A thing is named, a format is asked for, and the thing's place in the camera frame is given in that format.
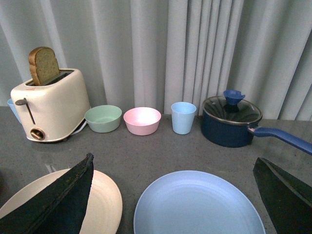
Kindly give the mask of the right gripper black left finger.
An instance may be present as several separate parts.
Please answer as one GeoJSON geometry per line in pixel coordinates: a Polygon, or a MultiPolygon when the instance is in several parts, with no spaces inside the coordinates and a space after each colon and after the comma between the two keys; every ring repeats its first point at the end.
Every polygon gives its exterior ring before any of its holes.
{"type": "Polygon", "coordinates": [[[78,234],[94,174],[94,156],[86,158],[37,195],[0,220],[2,234],[78,234]]]}

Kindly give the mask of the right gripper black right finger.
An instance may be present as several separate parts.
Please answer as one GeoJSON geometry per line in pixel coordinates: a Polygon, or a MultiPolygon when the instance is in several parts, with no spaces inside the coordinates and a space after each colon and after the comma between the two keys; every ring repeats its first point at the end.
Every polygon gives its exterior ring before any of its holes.
{"type": "Polygon", "coordinates": [[[253,175],[278,234],[312,232],[312,187],[265,158],[257,158],[253,175]]]}

